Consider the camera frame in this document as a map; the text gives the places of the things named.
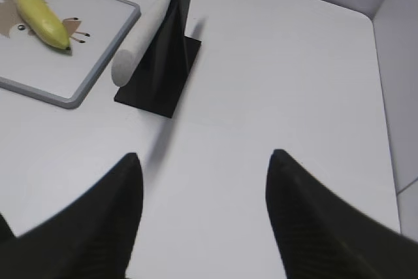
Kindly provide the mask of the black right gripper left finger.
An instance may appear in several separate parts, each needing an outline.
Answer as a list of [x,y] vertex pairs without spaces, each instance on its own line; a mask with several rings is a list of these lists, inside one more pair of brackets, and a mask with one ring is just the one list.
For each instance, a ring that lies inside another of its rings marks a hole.
[[21,236],[1,219],[2,278],[126,278],[142,215],[135,153],[68,207]]

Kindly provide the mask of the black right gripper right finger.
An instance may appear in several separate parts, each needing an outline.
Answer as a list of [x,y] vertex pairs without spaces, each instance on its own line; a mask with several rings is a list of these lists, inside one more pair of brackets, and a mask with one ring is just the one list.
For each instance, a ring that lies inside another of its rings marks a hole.
[[268,166],[266,207],[287,278],[416,278],[417,243],[339,198],[285,150]]

